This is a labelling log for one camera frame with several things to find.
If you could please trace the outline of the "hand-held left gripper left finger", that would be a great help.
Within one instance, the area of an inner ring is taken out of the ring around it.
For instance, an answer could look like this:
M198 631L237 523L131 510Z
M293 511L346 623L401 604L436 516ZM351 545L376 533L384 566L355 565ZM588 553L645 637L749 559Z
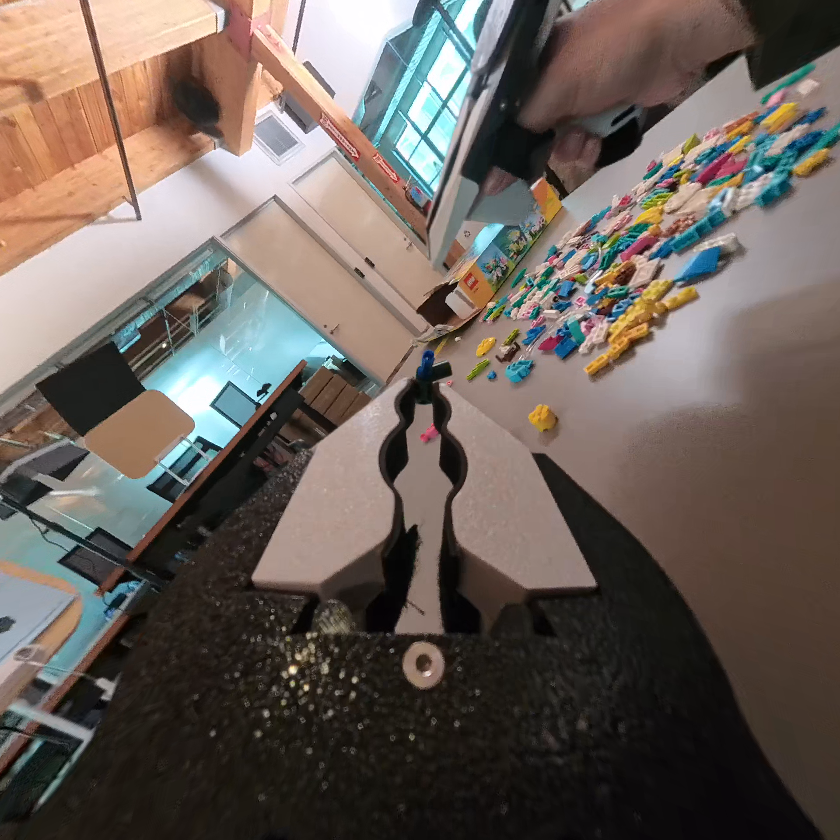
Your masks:
M312 450L252 583L337 601L364 623L397 623L413 576L396 478L408 463L414 382L395 381Z

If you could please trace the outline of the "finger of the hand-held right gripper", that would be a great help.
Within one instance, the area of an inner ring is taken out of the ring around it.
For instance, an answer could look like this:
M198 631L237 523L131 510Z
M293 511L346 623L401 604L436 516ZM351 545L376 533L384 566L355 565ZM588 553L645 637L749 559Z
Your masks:
M427 258L444 260L467 222L521 222L546 150L546 134L523 128L516 112L462 112L427 215Z

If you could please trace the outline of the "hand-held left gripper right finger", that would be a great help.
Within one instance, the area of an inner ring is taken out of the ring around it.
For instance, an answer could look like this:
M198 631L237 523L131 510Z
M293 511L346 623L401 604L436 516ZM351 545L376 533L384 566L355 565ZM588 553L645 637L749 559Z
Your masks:
M438 565L444 625L495 625L510 606L597 583L532 452L448 385L436 387L439 466L451 484Z

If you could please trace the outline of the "dark green connector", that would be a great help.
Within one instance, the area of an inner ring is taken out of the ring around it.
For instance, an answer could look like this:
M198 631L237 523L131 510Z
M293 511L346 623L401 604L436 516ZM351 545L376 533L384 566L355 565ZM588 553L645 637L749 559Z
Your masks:
M431 404L434 398L434 388L442 380L447 380L452 375L452 367L449 362L436 362L434 381L418 381L413 378L413 396L416 404Z

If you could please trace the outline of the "grey desk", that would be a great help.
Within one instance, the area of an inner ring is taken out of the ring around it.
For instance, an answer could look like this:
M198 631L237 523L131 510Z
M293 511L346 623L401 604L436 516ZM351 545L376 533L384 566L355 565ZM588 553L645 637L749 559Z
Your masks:
M518 385L467 383L491 325L444 357L456 389L627 526L707 631L748 723L825 838L838 838L838 145L768 208L615 372L576 353Z

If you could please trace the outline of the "person's right hand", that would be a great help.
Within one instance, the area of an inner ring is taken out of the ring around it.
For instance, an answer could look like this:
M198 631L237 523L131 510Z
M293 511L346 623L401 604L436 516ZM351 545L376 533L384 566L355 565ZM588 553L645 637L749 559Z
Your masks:
M554 27L520 125L555 132L548 166L593 172L602 142L584 118L675 99L724 56L757 36L740 2L591 2Z

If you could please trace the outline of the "yellow toy box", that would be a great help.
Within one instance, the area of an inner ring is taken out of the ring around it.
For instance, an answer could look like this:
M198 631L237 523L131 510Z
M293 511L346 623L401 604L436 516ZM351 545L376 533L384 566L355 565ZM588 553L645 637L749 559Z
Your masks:
M561 210L560 197L546 178L532 186L532 209L519 225L489 224L447 274L445 304L457 318L482 309L514 273L522 258Z

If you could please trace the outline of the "grid window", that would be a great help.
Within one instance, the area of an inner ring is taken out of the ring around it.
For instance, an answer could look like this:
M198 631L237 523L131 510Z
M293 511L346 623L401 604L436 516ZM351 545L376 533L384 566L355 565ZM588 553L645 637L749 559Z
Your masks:
M433 197L471 79L488 2L442 2L388 38L353 120L405 181Z

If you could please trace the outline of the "white door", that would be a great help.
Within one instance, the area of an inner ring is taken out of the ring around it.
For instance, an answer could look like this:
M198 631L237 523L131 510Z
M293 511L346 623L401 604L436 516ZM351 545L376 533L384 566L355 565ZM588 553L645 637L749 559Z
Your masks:
M291 187L412 309L443 282L418 238L337 151L300 173Z
M411 353L417 331L371 284L371 273L325 244L277 196L221 240L244 268L379 385L389 382Z

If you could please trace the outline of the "stack of cardboard boxes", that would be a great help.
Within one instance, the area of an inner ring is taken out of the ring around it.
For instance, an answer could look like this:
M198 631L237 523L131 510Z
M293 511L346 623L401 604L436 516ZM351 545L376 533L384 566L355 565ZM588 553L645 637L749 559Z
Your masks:
M322 421L340 426L372 399L368 393L348 382L341 373L325 366L318 368L307 379L300 394L303 407L296 411L294 420L303 427L325 434L328 429Z

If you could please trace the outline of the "long wood edged table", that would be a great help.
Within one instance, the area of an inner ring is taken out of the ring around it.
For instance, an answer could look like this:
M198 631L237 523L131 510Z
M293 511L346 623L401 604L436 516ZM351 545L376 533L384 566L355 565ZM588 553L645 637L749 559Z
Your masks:
M270 431L270 424L273 422L271 416L275 415L275 419L280 419L282 411L287 412L284 418L280 420L280 425L284 425L303 404L299 390L302 373L306 365L305 360L300 360L295 365L278 387L260 404L254 415L218 452L216 457L206 464L194 481L171 504L162 518L129 551L125 558L125 565L113 570L106 580L99 585L95 591L96 596L102 596L110 592L126 574L139 578L140 571L143 569L142 558L151 550L155 541L168 529L177 529L182 520L193 512L198 502L210 489L213 489L216 483L224 479L233 468L238 467L240 461L244 461L247 465L254 460L256 455L249 455L249 450L265 435L268 435L268 440L271 440L276 434L276 432Z

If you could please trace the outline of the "pile of colourful bricks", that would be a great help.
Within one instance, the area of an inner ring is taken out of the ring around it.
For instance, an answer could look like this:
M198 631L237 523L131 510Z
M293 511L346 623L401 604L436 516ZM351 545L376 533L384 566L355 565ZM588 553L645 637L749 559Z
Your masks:
M737 217L774 208L833 161L838 122L807 108L815 70L803 66L759 109L661 153L630 192L563 236L538 268L521 270L482 319L517 327L482 340L467 379L497 378L492 350L510 383L531 373L537 354L585 358L585 375L598 379L696 301L699 283L742 250Z

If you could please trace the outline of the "rounded wooden board stand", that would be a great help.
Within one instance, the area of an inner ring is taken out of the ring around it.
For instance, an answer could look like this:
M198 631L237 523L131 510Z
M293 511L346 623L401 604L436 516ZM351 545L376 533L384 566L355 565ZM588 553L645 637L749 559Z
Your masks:
M187 487L188 481L167 467L163 457L178 445L185 445L209 463L209 455L189 438L194 429L193 418L167 395L145 390L95 426L82 441L88 451L123 476L138 480L161 467Z

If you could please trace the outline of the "black rectangular panel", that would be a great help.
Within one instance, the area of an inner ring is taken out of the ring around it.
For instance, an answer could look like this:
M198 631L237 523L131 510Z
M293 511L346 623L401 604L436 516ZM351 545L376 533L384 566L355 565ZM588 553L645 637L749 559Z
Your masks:
M61 367L36 389L80 437L145 392L113 341Z

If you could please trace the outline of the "black ceiling speaker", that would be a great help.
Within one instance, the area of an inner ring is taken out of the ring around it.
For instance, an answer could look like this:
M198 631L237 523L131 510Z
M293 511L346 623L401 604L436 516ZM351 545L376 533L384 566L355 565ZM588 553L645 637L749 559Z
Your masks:
M210 90L192 78L172 79L171 94L176 110L196 129L222 140L221 108Z

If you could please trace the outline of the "black hanging rod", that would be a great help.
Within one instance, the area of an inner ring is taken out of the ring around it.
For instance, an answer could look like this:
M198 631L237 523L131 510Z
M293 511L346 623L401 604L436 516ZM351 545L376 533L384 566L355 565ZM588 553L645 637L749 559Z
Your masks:
M101 86L102 95L106 104L106 109L108 111L112 131L114 134L115 144L117 145L117 150L119 154L119 160L122 167L122 174L125 181L125 184L129 190L129 203L133 208L133 212L135 218L138 222L143 220L141 208L140 208L140 201L138 197L138 193L135 188L135 184L133 182L133 176L130 169L130 163L128 154L125 148L125 143L123 139L123 133L121 129L121 125L119 122L119 115L116 109L116 104L112 95L112 89L109 82L109 75L106 69L104 57L102 54L102 49L100 46L100 41L98 37L98 31L96 29L95 19L93 17L91 5L89 1L79 1L78 2L80 7L80 13L82 16L82 20L85 25L85 29L87 31L87 38L88 43L91 48L91 54L93 58L94 65L96 67L98 73L98 79Z

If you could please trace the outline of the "wall air vent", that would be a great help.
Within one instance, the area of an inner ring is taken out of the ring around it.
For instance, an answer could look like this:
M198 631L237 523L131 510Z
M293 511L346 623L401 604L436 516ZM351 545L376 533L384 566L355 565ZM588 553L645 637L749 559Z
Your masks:
M306 148L299 132L290 127L289 122L273 104L257 114L254 141L262 153L277 166L288 163Z

